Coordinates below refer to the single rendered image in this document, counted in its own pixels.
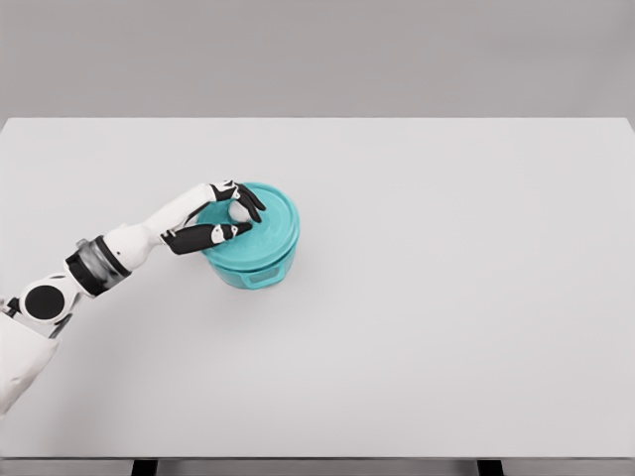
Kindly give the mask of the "teal pot lid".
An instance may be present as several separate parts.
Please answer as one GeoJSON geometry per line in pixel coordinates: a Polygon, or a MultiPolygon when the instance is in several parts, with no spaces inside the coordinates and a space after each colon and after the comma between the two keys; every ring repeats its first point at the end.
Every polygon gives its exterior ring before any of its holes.
{"type": "Polygon", "coordinates": [[[246,186],[265,204],[261,222],[220,245],[202,250],[214,266],[234,271],[265,268],[283,258],[297,244],[300,218],[293,202],[277,188],[260,182],[246,186]]]}

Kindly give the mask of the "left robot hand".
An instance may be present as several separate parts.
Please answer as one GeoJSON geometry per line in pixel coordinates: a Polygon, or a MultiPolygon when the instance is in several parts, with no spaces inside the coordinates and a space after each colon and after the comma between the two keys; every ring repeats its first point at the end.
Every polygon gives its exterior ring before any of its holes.
{"type": "Polygon", "coordinates": [[[223,244],[251,230],[253,222],[262,221],[260,212],[265,204],[245,184],[235,180],[201,183],[164,205],[145,221],[145,225],[159,234],[176,255],[199,252],[223,244]],[[246,222],[187,226],[204,208],[213,202],[237,202],[248,214],[246,222]]]}

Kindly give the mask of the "teal pot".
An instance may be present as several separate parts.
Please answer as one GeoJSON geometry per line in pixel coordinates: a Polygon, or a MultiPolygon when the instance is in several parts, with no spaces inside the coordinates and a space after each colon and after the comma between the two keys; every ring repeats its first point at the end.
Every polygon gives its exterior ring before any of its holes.
{"type": "Polygon", "coordinates": [[[276,240],[254,231],[202,251],[218,276],[228,285],[256,291],[278,284],[289,273],[299,234],[276,240]]]}

